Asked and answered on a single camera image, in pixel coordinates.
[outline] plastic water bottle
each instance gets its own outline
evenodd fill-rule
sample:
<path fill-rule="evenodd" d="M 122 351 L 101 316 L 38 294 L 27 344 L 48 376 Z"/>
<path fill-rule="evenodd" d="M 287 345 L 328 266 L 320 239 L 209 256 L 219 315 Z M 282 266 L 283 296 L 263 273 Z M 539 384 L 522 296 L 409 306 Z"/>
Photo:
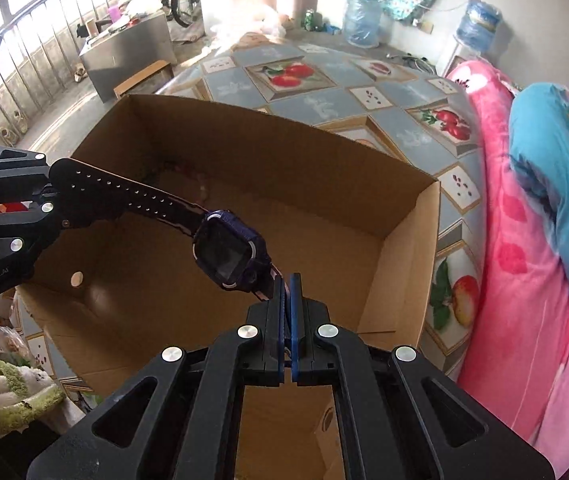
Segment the plastic water bottle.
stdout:
<path fill-rule="evenodd" d="M 344 13 L 343 34 L 355 46 L 379 45 L 378 28 L 382 5 L 377 0 L 349 0 Z"/>
<path fill-rule="evenodd" d="M 461 44 L 483 54 L 491 48 L 501 21 L 502 13 L 496 7 L 481 0 L 469 0 L 455 37 Z"/>

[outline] small cardboard box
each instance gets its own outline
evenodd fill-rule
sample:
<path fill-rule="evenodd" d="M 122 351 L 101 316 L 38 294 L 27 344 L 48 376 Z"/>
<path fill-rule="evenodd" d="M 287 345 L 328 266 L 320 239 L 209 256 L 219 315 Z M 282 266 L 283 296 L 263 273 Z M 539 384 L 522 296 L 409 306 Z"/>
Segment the small cardboard box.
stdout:
<path fill-rule="evenodd" d="M 428 174 L 305 124 L 173 96 L 123 98 L 73 156 L 134 180 L 152 175 L 192 202 L 202 179 L 188 175 L 204 174 L 204 206 L 231 209 L 260 232 L 274 263 L 285 276 L 301 272 L 304 294 L 328 305 L 331 322 L 381 348 L 417 345 L 439 214 Z M 133 214 L 67 230 L 20 294 L 71 368 L 107 396 L 167 346 L 206 346 L 244 323 L 256 298 L 218 288 L 191 243 Z M 322 478 L 314 430 L 330 395 L 328 386 L 247 388 L 237 476 Z"/>

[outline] black watch strap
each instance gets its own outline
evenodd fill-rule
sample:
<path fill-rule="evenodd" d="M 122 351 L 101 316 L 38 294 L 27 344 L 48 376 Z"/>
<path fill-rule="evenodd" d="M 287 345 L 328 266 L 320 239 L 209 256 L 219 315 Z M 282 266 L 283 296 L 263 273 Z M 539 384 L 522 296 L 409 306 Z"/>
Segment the black watch strap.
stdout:
<path fill-rule="evenodd" d="M 271 269 L 264 276 L 261 276 L 256 283 L 256 288 L 254 288 L 253 293 L 257 298 L 263 301 L 270 300 L 274 296 L 274 283 L 276 282 L 276 277 L 280 276 L 282 278 L 282 273 L 277 269 L 276 266 L 271 265 Z M 286 290 L 288 290 L 284 278 L 282 278 L 282 283 L 284 284 Z"/>
<path fill-rule="evenodd" d="M 197 204 L 187 202 L 162 190 L 94 168 L 72 158 L 61 158 L 49 170 L 49 181 L 67 209 L 102 212 L 100 218 L 116 218 L 124 211 L 160 220 L 193 237 L 207 214 Z"/>

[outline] electrical wire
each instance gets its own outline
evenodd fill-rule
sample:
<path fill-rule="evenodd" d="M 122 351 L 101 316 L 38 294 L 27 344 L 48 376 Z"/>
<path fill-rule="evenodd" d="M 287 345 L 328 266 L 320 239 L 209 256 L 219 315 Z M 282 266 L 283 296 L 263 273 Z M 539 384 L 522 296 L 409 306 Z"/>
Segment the electrical wire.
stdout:
<path fill-rule="evenodd" d="M 398 57 L 402 58 L 404 66 L 408 66 L 409 68 L 418 70 L 419 72 L 437 75 L 435 67 L 428 62 L 426 57 L 419 58 L 416 56 L 411 56 L 411 54 L 408 54 L 407 56 L 391 56 L 391 54 L 387 54 L 387 59 L 395 59 Z"/>
<path fill-rule="evenodd" d="M 459 4 L 459 6 L 452 7 L 451 9 L 434 9 L 433 7 L 426 7 L 420 4 L 418 4 L 418 7 L 420 7 L 421 9 L 430 10 L 431 12 L 450 12 L 451 10 L 456 10 L 459 9 L 460 7 L 464 7 L 466 4 L 469 3 L 469 1 L 470 0 L 467 0 L 466 2 Z"/>

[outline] box hole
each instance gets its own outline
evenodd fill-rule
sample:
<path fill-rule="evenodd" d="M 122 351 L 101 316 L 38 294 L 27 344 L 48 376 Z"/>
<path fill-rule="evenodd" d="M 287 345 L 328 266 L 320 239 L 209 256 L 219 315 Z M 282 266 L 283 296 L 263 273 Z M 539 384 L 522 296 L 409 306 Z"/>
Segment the box hole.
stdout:
<path fill-rule="evenodd" d="M 82 274 L 82 272 L 80 271 L 74 272 L 71 275 L 71 286 L 78 287 L 82 285 L 83 281 L 84 281 L 84 274 Z"/>
<path fill-rule="evenodd" d="M 322 431 L 327 433 L 328 429 L 331 427 L 331 422 L 333 422 L 333 417 L 335 416 L 335 412 L 333 408 L 329 408 L 325 413 L 325 416 L 322 418 Z"/>

